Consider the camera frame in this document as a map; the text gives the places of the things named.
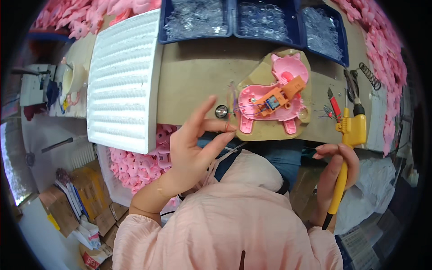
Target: workbench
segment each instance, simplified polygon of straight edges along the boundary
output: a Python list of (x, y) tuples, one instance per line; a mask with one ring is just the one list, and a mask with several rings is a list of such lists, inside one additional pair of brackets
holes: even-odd
[[(366, 45), (361, 27), (358, 23), (350, 23), (346, 14), (335, 3), (328, 1), (327, 5), (336, 9), (342, 15), (348, 41), (350, 63), (348, 68), (350, 70), (356, 69), (360, 62), (371, 68), (366, 56)], [(112, 16), (105, 17), (101, 31), (108, 27), (108, 23), (112, 18)], [(78, 58), (88, 69), (90, 61), (88, 54), (90, 53), (91, 56), (94, 42), (95, 36), (91, 33), (85, 38), (76, 41), (66, 55), (67, 60), (71, 61)], [(157, 122), (182, 125), (193, 110), (209, 95), (219, 96), (215, 108), (220, 104), (226, 104), (227, 86), (230, 81), (233, 80), (234, 85), (237, 85), (258, 66), (265, 55), (280, 47), (280, 45), (271, 42), (236, 37), (202, 38), (166, 44), (163, 48), (160, 70)], [(335, 130), (336, 121), (331, 118), (320, 118), (320, 116), (325, 115), (322, 111), (324, 105), (331, 107), (327, 96), (329, 87), (332, 89), (341, 111), (346, 106), (344, 68), (313, 53), (306, 51), (305, 55), (311, 68), (309, 77), (312, 85), (311, 119), (297, 139), (322, 143), (339, 143), (341, 134)], [(370, 82), (361, 71), (359, 71), (358, 82), (360, 99), (365, 109), (369, 132), (370, 120), (373, 114), (372, 97), (376, 95), (373, 93), (374, 90)], [(81, 97), (81, 99), (83, 102), (81, 106), (84, 106), (85, 98)], [(386, 104), (382, 102), (378, 104), (378, 110), (382, 111), (383, 106), (385, 106), (385, 110)], [(348, 102), (348, 107), (352, 109), (352, 103)], [(85, 107), (82, 109), (84, 109), (83, 114), (73, 113), (70, 116), (85, 117)], [(210, 110), (207, 117), (215, 117), (214, 109)], [(273, 125), (273, 127), (269, 126), (268, 130), (262, 132), (263, 137), (261, 140), (266, 139), (266, 132), (272, 132), (271, 128), (283, 129), (283, 126), (282, 124)], [(375, 140), (375, 137), (379, 136), (380, 132), (374, 130), (373, 139)], [(373, 148), (377, 148), (372, 150), (382, 150), (381, 146), (375, 142), (371, 145), (374, 145)]]

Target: pink toy parts pile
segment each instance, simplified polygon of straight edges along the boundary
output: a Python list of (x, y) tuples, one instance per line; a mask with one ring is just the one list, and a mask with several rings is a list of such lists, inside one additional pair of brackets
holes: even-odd
[(401, 42), (374, 0), (333, 0), (346, 11), (348, 20), (359, 21), (368, 30), (367, 55), (374, 66), (375, 76), (387, 88), (387, 112), (384, 126), (384, 156), (390, 151), (394, 137), (393, 118), (399, 114), (402, 86), (407, 83), (407, 67), (402, 60)]
[(143, 186), (158, 179), (171, 168), (169, 157), (169, 138), (177, 130), (172, 125), (157, 125), (156, 150), (148, 155), (128, 152), (110, 147), (110, 169), (122, 182), (123, 187), (130, 188), (135, 194)]
[(103, 16), (116, 15), (114, 25), (133, 15), (160, 8), (162, 0), (49, 0), (34, 23), (35, 28), (58, 30), (69, 24), (69, 38), (97, 34)]

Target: spring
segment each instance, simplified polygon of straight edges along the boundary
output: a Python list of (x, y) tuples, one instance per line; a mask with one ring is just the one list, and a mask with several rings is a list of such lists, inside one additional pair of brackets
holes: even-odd
[(368, 80), (371, 82), (375, 91), (378, 91), (381, 88), (381, 82), (377, 79), (377, 77), (375, 77), (373, 72), (363, 62), (360, 62), (359, 69), (366, 75), (366, 78), (368, 78)]

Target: bracelet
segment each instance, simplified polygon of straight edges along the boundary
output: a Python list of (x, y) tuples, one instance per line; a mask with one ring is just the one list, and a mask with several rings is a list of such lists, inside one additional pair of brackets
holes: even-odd
[(174, 198), (175, 196), (177, 196), (177, 195), (174, 195), (174, 196), (168, 196), (168, 195), (165, 195), (164, 194), (164, 192), (163, 192), (163, 188), (161, 187), (161, 178), (162, 177), (159, 177), (158, 178), (158, 180), (156, 180), (157, 181), (157, 183), (156, 183), (156, 185), (157, 185), (157, 189), (158, 189), (158, 192), (159, 192), (159, 194), (163, 197), (163, 198), (167, 198), (167, 199), (171, 199), (171, 198)]

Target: blue plastic bin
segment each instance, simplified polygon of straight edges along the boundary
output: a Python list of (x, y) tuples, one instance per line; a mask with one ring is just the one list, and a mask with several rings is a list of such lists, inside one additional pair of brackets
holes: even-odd
[(331, 58), (325, 54), (322, 54), (320, 52), (314, 51), (309, 49), (308, 47), (308, 42), (307, 42), (307, 36), (306, 36), (306, 26), (302, 21), (302, 25), (303, 25), (303, 38), (304, 41), (303, 43), (305, 44), (305, 47), (308, 51), (314, 53), (314, 54), (318, 54), (321, 55), (324, 58), (327, 58), (333, 62), (336, 62), (342, 66), (349, 66), (349, 55), (348, 55), (348, 41), (346, 39), (346, 32), (345, 32), (345, 26), (343, 25), (343, 20), (342, 20), (342, 16), (339, 12), (337, 12), (335, 9), (329, 7), (328, 5), (318, 5), (318, 6), (312, 6), (315, 9), (323, 9), (324, 12), (326, 13), (327, 17), (333, 17), (334, 19), (339, 21), (339, 27), (336, 28), (337, 33), (339, 35), (339, 41), (338, 41), (338, 45), (339, 48), (342, 49), (342, 59), (340, 61), (337, 61), (334, 58)]
[(230, 13), (229, 0), (223, 0), (222, 6), (223, 6), (223, 20), (226, 22), (228, 26), (228, 31), (226, 35), (203, 35), (203, 36), (195, 36), (190, 38), (179, 38), (179, 39), (167, 40), (168, 37), (163, 27), (165, 25), (166, 18), (168, 18), (171, 15), (171, 12), (174, 10), (174, 7), (172, 6), (171, 0), (162, 0), (161, 18), (159, 21), (159, 35), (158, 35), (159, 43), (168, 44), (168, 43), (174, 43), (183, 40), (190, 40), (190, 39), (197, 39), (197, 38), (227, 38), (229, 36), (232, 36), (232, 17), (229, 15)]
[[(291, 42), (287, 41), (278, 41), (275, 39), (268, 39), (264, 37), (251, 37), (251, 36), (245, 36), (241, 33), (240, 27), (241, 27), (241, 14), (239, 10), (239, 4), (243, 2), (248, 3), (254, 3), (257, 4), (258, 2), (264, 2), (265, 4), (273, 4), (278, 6), (284, 13), (285, 17), (285, 25), (288, 29), (288, 38), (292, 40)], [(257, 40), (265, 40), (273, 43), (282, 44), (288, 47), (296, 48), (296, 49), (303, 49), (306, 47), (306, 40), (303, 38), (305, 35), (304, 33), (304, 26), (302, 23), (302, 16), (299, 14), (298, 10), (300, 7), (300, 0), (269, 0), (269, 1), (247, 1), (247, 0), (232, 0), (232, 8), (234, 9), (233, 12), (233, 32), (234, 35), (238, 38), (247, 38), (247, 39), (257, 39)]]

